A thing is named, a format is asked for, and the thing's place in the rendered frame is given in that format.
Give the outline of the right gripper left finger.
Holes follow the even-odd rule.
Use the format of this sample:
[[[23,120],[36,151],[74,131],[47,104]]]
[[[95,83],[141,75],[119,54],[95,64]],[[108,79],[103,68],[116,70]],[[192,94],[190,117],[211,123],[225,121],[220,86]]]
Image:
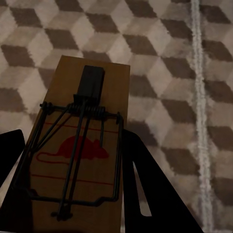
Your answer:
[[[0,134],[0,188],[25,147],[21,129]]]

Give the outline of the mousetrap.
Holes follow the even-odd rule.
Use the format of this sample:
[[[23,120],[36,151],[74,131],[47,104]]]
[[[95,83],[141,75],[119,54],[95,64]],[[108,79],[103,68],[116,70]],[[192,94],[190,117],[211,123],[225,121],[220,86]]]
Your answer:
[[[0,208],[0,231],[120,233],[130,68],[61,56]]]

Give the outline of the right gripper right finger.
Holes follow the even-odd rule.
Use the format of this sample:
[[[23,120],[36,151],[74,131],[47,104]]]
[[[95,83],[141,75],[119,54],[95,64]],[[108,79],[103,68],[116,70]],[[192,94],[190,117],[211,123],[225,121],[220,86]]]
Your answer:
[[[203,233],[141,138],[122,130],[125,233]],[[135,163],[152,216],[140,211]]]

